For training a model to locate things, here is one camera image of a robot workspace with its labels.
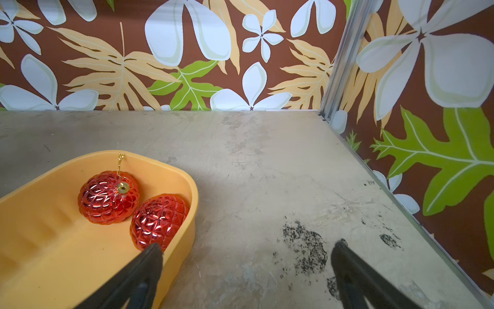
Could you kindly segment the red faceted ornament ball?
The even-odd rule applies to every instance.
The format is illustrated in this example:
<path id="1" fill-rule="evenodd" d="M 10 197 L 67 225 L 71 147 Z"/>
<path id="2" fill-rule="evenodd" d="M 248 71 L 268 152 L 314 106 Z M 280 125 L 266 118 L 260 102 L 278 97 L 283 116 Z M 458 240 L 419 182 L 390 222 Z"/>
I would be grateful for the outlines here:
<path id="1" fill-rule="evenodd" d="M 134 212 L 131 220 L 130 235 L 134 246 L 144 251 L 156 243 L 165 251 L 189 211 L 189 204 L 175 194 L 149 198 Z"/>

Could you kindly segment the red ornament with gold cap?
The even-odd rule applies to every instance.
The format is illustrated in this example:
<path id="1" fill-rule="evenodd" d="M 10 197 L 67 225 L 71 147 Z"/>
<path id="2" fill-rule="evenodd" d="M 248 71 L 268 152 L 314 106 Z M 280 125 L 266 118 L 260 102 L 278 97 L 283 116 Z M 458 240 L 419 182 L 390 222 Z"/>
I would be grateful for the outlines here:
<path id="1" fill-rule="evenodd" d="M 78 194 L 79 212 L 93 224 L 111 225 L 130 217 L 140 205 L 137 179 L 121 170 L 125 154 L 118 154 L 115 171 L 91 177 Z"/>

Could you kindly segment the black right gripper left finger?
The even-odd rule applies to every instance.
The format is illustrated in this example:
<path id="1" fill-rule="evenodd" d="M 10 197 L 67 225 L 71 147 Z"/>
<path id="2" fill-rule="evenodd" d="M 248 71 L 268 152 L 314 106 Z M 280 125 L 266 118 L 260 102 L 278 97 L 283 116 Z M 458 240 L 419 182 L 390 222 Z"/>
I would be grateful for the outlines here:
<path id="1" fill-rule="evenodd" d="M 151 308 L 162 269 L 163 252 L 153 243 L 77 308 Z"/>

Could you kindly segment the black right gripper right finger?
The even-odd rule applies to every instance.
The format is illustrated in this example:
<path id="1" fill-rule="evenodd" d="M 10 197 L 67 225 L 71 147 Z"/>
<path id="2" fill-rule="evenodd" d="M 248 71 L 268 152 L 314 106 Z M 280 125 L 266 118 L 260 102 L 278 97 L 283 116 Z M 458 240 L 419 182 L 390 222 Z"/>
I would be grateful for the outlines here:
<path id="1" fill-rule="evenodd" d="M 344 242 L 336 242 L 331 251 L 331 266 L 344 308 L 420 309 Z"/>

